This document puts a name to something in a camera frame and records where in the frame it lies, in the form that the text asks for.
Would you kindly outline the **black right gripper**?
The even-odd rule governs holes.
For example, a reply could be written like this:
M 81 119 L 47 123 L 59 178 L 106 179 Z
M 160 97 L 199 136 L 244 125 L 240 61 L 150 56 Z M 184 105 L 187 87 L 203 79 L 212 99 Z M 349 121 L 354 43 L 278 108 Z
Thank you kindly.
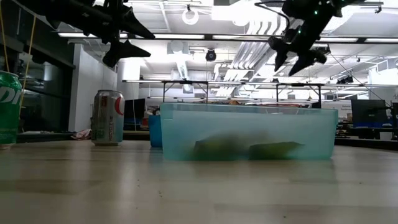
M 327 60 L 325 54 L 320 50 L 309 50 L 316 40 L 320 38 L 321 32 L 329 23 L 330 17 L 326 14 L 312 14 L 304 20 L 296 36 L 288 45 L 282 39 L 270 37 L 268 44 L 271 49 L 276 51 L 274 71 L 278 71 L 287 59 L 287 53 L 306 52 L 298 55 L 298 60 L 289 72 L 289 76 L 312 66 L 315 62 L 324 64 Z

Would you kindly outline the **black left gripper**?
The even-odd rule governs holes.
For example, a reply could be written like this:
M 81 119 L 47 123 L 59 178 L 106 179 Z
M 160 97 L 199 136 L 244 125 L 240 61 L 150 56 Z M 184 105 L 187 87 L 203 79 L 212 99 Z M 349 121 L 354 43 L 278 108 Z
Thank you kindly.
M 120 29 L 145 39 L 155 39 L 155 35 L 141 24 L 134 15 L 133 8 L 124 5 L 124 0 L 79 0 L 82 5 L 80 30 L 88 37 L 99 37 L 102 42 L 110 42 L 110 49 L 103 57 L 103 63 L 113 68 L 122 58 L 150 57 L 151 54 L 128 40 L 120 42 Z

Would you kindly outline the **yellow candy pack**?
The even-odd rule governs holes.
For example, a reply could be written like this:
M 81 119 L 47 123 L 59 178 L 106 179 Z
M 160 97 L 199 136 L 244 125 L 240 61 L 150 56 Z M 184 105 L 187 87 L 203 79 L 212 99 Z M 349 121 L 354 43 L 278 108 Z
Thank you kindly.
M 196 161 L 235 161 L 242 158 L 250 140 L 233 133 L 216 134 L 195 142 L 190 158 Z
M 288 155 L 303 146 L 298 142 L 273 142 L 255 144 L 248 149 L 249 160 L 283 160 L 288 159 Z

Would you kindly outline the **pink candy pack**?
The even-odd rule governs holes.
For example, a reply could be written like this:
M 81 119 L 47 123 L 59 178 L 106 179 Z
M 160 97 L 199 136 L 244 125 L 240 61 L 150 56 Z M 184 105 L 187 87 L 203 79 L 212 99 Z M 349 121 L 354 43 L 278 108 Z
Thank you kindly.
M 82 131 L 76 132 L 72 135 L 72 139 L 77 141 L 89 140 L 92 136 L 91 129 L 84 129 Z

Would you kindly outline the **black computer monitor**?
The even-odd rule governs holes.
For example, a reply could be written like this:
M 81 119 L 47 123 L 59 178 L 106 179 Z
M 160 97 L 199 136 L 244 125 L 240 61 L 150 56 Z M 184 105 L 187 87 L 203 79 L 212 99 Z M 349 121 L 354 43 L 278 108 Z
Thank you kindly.
M 354 124 L 383 124 L 387 121 L 384 100 L 351 100 L 351 110 Z
M 146 99 L 126 100 L 124 105 L 125 119 L 142 119 L 146 110 Z

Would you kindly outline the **silver diet cola can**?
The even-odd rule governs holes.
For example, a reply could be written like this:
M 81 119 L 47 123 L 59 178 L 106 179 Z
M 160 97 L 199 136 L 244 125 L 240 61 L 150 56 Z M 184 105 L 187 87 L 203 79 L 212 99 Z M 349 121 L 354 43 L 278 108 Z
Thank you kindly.
M 123 141 L 124 97 L 119 91 L 99 90 L 94 98 L 92 136 L 95 146 L 118 146 Z

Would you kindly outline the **teal translucent plastic bin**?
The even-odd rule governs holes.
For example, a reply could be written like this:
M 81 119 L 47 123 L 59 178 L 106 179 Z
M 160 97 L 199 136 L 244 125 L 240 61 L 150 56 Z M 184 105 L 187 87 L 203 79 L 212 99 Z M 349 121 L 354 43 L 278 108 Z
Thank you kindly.
M 283 160 L 328 160 L 335 145 L 338 111 L 334 109 L 163 103 L 160 106 L 166 159 L 195 161 L 195 142 L 216 134 L 248 138 L 249 147 L 273 142 L 303 144 Z M 239 160 L 248 159 L 248 149 Z

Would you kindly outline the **blue plastic bin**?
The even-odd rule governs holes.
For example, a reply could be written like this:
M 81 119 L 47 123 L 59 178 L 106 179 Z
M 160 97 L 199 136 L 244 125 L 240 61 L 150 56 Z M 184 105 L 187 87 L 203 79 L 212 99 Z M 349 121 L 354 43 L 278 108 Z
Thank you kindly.
M 162 147 L 162 128 L 159 115 L 149 116 L 149 136 L 152 147 Z

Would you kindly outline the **green soda can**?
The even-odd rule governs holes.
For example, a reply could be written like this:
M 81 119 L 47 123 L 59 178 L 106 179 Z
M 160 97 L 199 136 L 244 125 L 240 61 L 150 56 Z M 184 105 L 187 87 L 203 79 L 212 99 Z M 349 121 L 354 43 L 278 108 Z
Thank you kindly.
M 19 77 L 0 71 L 0 150 L 16 143 L 21 93 Z

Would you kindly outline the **silver ventilation duct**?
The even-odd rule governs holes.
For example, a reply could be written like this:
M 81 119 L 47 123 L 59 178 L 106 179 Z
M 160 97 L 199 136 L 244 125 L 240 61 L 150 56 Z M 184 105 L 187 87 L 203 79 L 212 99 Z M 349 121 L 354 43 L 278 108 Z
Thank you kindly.
M 304 23 L 304 20 L 312 14 L 328 15 L 330 17 L 330 21 L 321 32 L 320 38 L 318 39 L 320 40 L 322 34 L 333 32 L 352 17 L 355 11 L 355 8 L 352 6 L 354 2 L 356 2 L 356 0 L 285 0 L 282 5 L 282 12 L 288 18 L 300 19 L 302 24 Z M 283 37 L 280 39 L 289 45 L 302 24 L 296 28 L 288 26 L 284 31 Z

